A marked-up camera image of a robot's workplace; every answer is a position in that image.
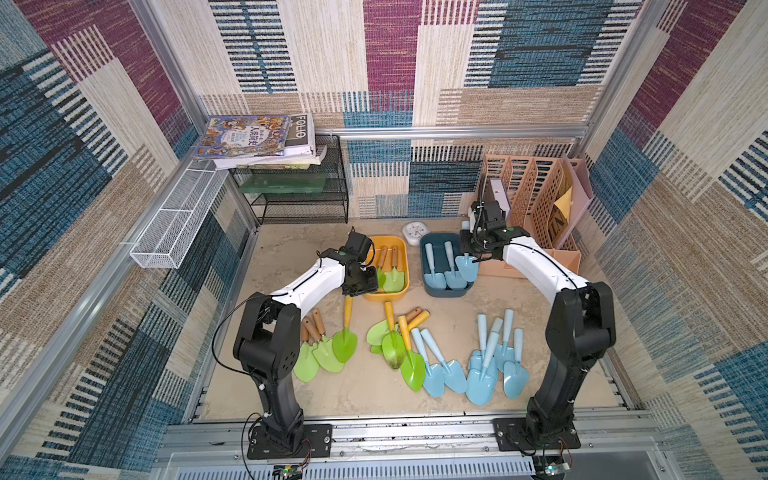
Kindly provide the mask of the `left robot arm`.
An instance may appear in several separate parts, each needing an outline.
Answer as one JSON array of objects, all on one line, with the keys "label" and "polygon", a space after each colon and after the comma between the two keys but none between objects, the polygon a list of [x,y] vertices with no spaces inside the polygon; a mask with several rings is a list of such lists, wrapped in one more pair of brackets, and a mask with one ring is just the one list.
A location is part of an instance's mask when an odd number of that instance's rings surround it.
[{"label": "left robot arm", "polygon": [[343,246],[320,252],[296,280],[245,302],[233,357],[259,390],[260,428],[267,441],[286,453],[299,452],[304,440],[304,413],[292,381],[303,317],[336,289],[350,297],[375,292],[376,269],[368,262],[372,248],[370,237],[351,230]]}]

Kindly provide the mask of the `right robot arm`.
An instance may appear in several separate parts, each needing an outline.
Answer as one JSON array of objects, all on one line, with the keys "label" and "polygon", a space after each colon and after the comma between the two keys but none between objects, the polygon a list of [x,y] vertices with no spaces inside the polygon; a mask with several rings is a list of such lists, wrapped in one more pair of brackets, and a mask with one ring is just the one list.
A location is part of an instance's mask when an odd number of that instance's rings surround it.
[{"label": "right robot arm", "polygon": [[502,260],[524,275],[549,301],[545,339],[551,355],[542,383],[529,398],[526,416],[494,422],[501,450],[531,455],[563,445],[578,449],[574,404],[591,368],[616,342],[613,293],[546,253],[521,227],[506,225],[496,200],[477,200],[460,230],[462,257]]}]

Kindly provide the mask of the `white box in organizer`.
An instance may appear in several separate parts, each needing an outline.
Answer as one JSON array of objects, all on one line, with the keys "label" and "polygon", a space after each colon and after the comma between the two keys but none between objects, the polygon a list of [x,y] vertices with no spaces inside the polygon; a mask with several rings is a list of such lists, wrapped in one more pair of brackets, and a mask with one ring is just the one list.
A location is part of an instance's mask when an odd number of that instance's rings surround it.
[{"label": "white box in organizer", "polygon": [[501,211],[504,213],[504,217],[508,219],[511,207],[503,181],[500,178],[492,178],[489,180],[489,185],[494,200],[499,204]]}]

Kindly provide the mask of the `dark blue storage box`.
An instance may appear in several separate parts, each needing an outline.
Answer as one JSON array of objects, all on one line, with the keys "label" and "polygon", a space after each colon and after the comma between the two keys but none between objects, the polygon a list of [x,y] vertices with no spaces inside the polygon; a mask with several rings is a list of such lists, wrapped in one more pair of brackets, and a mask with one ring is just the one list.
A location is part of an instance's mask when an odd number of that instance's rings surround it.
[{"label": "dark blue storage box", "polygon": [[[420,240],[421,264],[425,290],[435,298],[458,298],[464,296],[474,285],[461,276],[455,257],[460,253],[460,236],[456,233],[432,232]],[[432,273],[442,274],[446,280],[445,288],[435,288],[428,278]],[[461,281],[461,289],[454,288],[449,280],[450,274]]]}]

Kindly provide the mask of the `yellow storage box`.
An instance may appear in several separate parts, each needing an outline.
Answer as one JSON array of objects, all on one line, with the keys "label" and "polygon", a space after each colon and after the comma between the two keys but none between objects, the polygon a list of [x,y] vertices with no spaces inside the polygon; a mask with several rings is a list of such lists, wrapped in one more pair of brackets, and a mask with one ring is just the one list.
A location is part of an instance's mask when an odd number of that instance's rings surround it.
[{"label": "yellow storage box", "polygon": [[374,253],[369,258],[379,286],[363,297],[376,302],[398,300],[410,285],[405,241],[394,235],[372,236],[371,240]]}]

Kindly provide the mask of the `white round clock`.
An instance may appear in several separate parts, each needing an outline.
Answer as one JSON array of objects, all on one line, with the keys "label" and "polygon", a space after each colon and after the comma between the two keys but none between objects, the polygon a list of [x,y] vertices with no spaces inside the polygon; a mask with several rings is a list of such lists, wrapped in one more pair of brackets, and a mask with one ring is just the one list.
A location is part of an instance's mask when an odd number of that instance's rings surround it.
[{"label": "white round clock", "polygon": [[406,243],[414,247],[418,247],[421,239],[430,233],[430,228],[421,221],[409,222],[402,228],[402,234]]}]

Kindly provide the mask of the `pink desk file organizer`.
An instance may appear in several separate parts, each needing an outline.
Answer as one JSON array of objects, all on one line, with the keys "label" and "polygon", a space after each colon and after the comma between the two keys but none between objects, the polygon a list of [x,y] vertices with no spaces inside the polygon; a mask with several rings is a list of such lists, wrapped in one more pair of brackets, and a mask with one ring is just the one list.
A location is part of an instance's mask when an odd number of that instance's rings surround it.
[{"label": "pink desk file organizer", "polygon": [[[500,178],[506,189],[511,212],[509,227],[521,227],[548,254],[577,273],[582,254],[573,239],[576,224],[594,198],[587,162],[569,159],[488,154],[484,160],[489,180]],[[566,221],[554,202],[573,188],[570,220]]]}]

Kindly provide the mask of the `yellow paper in organizer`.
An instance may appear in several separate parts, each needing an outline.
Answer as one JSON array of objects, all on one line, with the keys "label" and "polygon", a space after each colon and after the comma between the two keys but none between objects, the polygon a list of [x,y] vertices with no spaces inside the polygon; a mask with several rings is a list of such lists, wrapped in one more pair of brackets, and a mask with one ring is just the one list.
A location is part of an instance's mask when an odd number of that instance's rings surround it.
[{"label": "yellow paper in organizer", "polygon": [[554,206],[566,221],[569,221],[571,216],[572,192],[573,188],[569,188],[554,202]]}]

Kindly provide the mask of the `white book stack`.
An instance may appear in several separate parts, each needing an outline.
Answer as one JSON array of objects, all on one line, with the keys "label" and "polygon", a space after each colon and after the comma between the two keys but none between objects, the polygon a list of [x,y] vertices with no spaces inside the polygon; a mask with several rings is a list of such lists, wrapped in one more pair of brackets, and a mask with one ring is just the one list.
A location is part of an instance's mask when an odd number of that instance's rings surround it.
[{"label": "white book stack", "polygon": [[210,160],[219,170],[232,168],[307,169],[319,165],[328,153],[328,147],[316,139],[314,117],[310,113],[288,115],[291,117],[285,148],[272,156],[213,158]]}]

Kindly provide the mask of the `green tray on shelf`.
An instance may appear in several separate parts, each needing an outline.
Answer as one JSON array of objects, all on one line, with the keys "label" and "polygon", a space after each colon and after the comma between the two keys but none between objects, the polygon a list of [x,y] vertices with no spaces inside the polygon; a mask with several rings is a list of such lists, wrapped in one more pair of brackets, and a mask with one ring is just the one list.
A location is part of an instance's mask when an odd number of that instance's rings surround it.
[{"label": "green tray on shelf", "polygon": [[240,187],[246,194],[294,194],[319,193],[326,185],[327,177],[322,174],[256,174]]}]

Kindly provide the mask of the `blue shovel large centre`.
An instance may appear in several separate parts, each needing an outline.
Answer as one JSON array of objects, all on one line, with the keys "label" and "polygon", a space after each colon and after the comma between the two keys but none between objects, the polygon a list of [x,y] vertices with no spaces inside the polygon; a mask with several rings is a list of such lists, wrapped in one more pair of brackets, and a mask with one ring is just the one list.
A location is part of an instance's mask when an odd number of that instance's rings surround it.
[{"label": "blue shovel large centre", "polygon": [[495,384],[498,378],[497,368],[494,363],[494,353],[499,344],[500,330],[503,321],[496,318],[491,330],[487,334],[487,343],[481,370],[468,372],[467,398],[477,406],[486,405],[492,398]]}]

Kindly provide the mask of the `colorful picture book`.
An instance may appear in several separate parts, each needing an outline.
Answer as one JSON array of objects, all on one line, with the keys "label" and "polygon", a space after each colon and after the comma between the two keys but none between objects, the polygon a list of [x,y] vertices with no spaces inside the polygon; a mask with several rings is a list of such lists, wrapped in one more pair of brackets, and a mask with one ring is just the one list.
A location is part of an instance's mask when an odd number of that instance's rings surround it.
[{"label": "colorful picture book", "polygon": [[288,115],[211,116],[193,154],[203,159],[277,155],[290,123]]}]

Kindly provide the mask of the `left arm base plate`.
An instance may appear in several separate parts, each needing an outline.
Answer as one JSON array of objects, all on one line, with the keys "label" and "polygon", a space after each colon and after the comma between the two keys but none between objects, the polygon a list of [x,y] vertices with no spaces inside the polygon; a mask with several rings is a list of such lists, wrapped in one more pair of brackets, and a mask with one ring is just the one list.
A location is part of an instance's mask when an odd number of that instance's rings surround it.
[{"label": "left arm base plate", "polygon": [[328,458],[332,440],[331,424],[303,424],[298,431],[284,435],[257,423],[247,430],[245,456],[248,460]]}]

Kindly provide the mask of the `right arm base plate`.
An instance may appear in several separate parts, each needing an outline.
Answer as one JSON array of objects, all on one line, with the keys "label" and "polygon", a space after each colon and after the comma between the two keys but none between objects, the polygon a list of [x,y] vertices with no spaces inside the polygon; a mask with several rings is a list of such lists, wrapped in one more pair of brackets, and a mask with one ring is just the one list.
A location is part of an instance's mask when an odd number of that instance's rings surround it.
[{"label": "right arm base plate", "polygon": [[575,450],[582,446],[572,421],[550,424],[527,417],[502,417],[494,418],[492,426],[500,451],[532,455],[535,450]]}]

